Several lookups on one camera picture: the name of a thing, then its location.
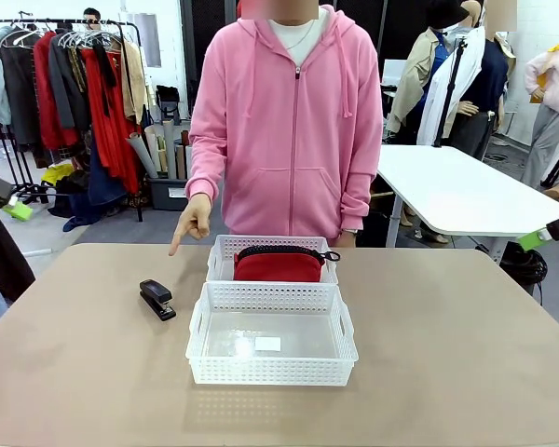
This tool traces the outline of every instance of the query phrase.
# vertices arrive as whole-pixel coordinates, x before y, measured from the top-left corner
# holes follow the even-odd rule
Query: table leg
[[[507,243],[511,239],[505,237],[486,237],[484,239],[484,245],[488,248],[488,255],[497,265],[501,264],[503,259],[503,253],[507,248]]]
[[[398,231],[400,230],[400,219],[402,218],[403,201],[400,196],[396,194],[395,203],[393,204],[393,212],[389,220],[388,242],[387,248],[394,249],[395,242],[398,238]]]

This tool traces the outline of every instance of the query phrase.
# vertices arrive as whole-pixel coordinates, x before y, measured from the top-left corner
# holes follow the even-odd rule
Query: person's right hand
[[[479,110],[478,110],[478,107],[476,107],[472,102],[462,101],[457,106],[457,112],[460,115],[475,116],[476,114],[478,114]]]
[[[211,200],[206,194],[195,194],[178,219],[174,231],[174,239],[170,244],[170,256],[176,254],[182,238],[188,233],[196,240],[209,235],[209,219],[211,216]]]
[[[532,93],[532,98],[534,98],[537,101],[543,102],[545,93],[546,93],[545,89],[539,87],[536,90],[534,90],[534,93]]]

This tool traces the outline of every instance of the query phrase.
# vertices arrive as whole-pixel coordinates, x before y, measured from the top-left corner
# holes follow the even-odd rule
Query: black hair
[[[100,11],[98,11],[94,7],[88,7],[87,9],[85,9],[85,11],[83,11],[83,15],[84,16],[95,16],[96,20],[101,20],[102,19],[102,14],[100,14]]]

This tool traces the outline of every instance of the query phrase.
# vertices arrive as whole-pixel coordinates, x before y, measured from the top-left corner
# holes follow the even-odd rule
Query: hoodie pocket
[[[297,169],[294,175],[293,233],[336,239],[342,223],[340,188],[323,168]]]
[[[225,191],[225,224],[228,228],[239,235],[288,235],[290,172],[287,169],[257,169],[242,177],[243,182],[236,187],[229,184]]]

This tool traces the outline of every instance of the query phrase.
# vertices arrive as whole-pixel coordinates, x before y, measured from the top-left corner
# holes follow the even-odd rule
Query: hoodie cuff
[[[215,195],[215,191],[213,190],[213,186],[207,180],[196,180],[192,182],[188,191],[188,198],[191,199],[193,196],[197,194],[206,194],[211,203],[213,203],[213,196]]]
[[[342,230],[362,230],[362,217],[342,215]]]

